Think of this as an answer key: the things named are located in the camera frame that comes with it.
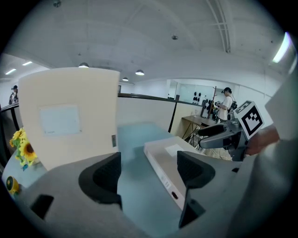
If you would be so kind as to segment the white ceiling rail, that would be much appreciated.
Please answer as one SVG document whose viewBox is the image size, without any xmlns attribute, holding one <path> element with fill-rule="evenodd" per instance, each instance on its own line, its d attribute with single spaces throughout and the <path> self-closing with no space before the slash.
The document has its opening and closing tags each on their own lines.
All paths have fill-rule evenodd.
<svg viewBox="0 0 298 238">
<path fill-rule="evenodd" d="M 206 0 L 206 3 L 214 17 L 215 26 L 219 31 L 223 50 L 226 53 L 231 53 L 229 24 L 227 22 L 223 8 L 225 0 Z"/>
</svg>

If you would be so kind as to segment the wooden coat stand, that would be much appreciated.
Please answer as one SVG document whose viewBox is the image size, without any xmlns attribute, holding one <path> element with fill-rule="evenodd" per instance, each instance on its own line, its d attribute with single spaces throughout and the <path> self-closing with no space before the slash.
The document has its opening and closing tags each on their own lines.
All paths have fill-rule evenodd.
<svg viewBox="0 0 298 238">
<path fill-rule="evenodd" d="M 213 88 L 214 88 L 214 94 L 213 94 L 213 98 L 211 100 L 210 108 L 208 110 L 208 117 L 207 117 L 207 119 L 210 119 L 210 114 L 211 114 L 211 110 L 212 110 L 213 105 L 214 105 L 214 99 L 215 99 L 215 95 L 216 95 L 217 86 L 215 86 Z"/>
</svg>

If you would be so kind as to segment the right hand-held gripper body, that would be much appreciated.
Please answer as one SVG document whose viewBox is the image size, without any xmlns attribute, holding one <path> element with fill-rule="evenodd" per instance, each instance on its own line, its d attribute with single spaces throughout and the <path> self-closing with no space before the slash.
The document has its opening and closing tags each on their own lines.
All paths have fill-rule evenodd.
<svg viewBox="0 0 298 238">
<path fill-rule="evenodd" d="M 253 101 L 246 101 L 227 115 L 224 148 L 233 161 L 242 161 L 248 142 L 264 125 L 264 120 Z"/>
</svg>

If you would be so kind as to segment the yellow green handheld fan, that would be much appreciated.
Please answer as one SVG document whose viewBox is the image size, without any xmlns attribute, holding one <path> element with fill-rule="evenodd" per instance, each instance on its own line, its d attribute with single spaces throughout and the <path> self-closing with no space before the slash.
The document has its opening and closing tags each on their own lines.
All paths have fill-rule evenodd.
<svg viewBox="0 0 298 238">
<path fill-rule="evenodd" d="M 6 188 L 11 195 L 18 194 L 20 191 L 19 183 L 13 176 L 9 176 L 6 180 Z"/>
</svg>

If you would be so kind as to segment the yellow sunflower bouquet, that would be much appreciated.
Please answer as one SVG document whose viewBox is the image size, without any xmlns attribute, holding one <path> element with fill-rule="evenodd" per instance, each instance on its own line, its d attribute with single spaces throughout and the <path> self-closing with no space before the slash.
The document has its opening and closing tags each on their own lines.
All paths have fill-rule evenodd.
<svg viewBox="0 0 298 238">
<path fill-rule="evenodd" d="M 12 148 L 16 148 L 15 158 L 20 162 L 23 171 L 32 166 L 38 158 L 24 128 L 13 134 L 9 144 Z"/>
</svg>

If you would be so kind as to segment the person's right hand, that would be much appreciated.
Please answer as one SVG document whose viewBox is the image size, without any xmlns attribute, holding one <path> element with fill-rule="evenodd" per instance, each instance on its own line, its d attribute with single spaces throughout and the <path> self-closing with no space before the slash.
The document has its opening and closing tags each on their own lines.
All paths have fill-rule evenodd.
<svg viewBox="0 0 298 238">
<path fill-rule="evenodd" d="M 247 145 L 245 154 L 246 155 L 255 155 L 258 154 L 262 149 L 268 145 L 268 138 L 265 133 L 255 134 Z"/>
</svg>

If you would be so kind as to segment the beige cardboard box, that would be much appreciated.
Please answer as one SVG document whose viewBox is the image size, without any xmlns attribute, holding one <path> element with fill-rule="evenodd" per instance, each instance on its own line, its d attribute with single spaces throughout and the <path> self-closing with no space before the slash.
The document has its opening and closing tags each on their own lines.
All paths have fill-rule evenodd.
<svg viewBox="0 0 298 238">
<path fill-rule="evenodd" d="M 166 191 L 182 210 L 185 202 L 186 187 L 177 170 L 178 151 L 205 155 L 178 136 L 144 144 L 144 153 L 152 168 Z"/>
<path fill-rule="evenodd" d="M 19 80 L 27 137 L 47 170 L 115 153 L 119 72 L 56 68 Z"/>
</svg>

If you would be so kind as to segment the person's right forearm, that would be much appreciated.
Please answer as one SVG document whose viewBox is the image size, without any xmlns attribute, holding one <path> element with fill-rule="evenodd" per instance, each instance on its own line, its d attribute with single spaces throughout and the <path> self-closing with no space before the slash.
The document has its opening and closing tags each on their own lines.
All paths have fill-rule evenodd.
<svg viewBox="0 0 298 238">
<path fill-rule="evenodd" d="M 270 125 L 266 129 L 265 146 L 278 142 L 280 137 L 276 127 L 274 125 Z"/>
</svg>

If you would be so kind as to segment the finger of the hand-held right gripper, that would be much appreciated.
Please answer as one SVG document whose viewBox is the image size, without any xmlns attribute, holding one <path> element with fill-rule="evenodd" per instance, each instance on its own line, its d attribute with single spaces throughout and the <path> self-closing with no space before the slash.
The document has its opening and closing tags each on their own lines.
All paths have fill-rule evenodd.
<svg viewBox="0 0 298 238">
<path fill-rule="evenodd" d="M 225 132 L 224 124 L 216 124 L 198 130 L 197 134 L 202 137 L 210 137 Z"/>
<path fill-rule="evenodd" d="M 233 133 L 220 133 L 217 135 L 208 136 L 207 134 L 199 133 L 204 138 L 200 140 L 199 146 L 205 149 L 225 148 L 232 144 Z"/>
</svg>

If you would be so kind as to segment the brown desk black legs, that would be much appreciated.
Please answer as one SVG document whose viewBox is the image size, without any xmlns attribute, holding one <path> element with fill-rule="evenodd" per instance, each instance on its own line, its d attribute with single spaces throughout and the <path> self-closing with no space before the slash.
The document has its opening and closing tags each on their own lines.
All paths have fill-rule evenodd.
<svg viewBox="0 0 298 238">
<path fill-rule="evenodd" d="M 216 121 L 211 119 L 187 116 L 182 118 L 182 122 L 186 123 L 186 129 L 184 130 L 182 139 L 192 145 L 194 148 L 198 148 L 198 142 L 200 139 L 203 139 L 204 136 L 199 136 L 198 131 L 209 126 L 214 126 Z"/>
</svg>

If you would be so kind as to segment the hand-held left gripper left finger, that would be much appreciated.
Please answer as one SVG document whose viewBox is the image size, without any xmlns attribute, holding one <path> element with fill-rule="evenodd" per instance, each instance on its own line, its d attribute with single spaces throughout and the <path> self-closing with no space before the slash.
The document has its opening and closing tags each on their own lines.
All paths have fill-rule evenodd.
<svg viewBox="0 0 298 238">
<path fill-rule="evenodd" d="M 58 166 L 15 202 L 46 238 L 149 238 L 122 211 L 119 152 Z"/>
</svg>

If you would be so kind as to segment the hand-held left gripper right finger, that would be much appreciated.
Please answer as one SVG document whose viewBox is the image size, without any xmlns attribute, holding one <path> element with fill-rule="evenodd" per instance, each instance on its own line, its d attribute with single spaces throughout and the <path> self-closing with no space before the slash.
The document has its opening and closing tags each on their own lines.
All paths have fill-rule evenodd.
<svg viewBox="0 0 298 238">
<path fill-rule="evenodd" d="M 234 162 L 178 151 L 177 168 L 186 196 L 179 229 L 167 238 L 239 238 L 246 233 L 237 212 L 251 159 Z"/>
</svg>

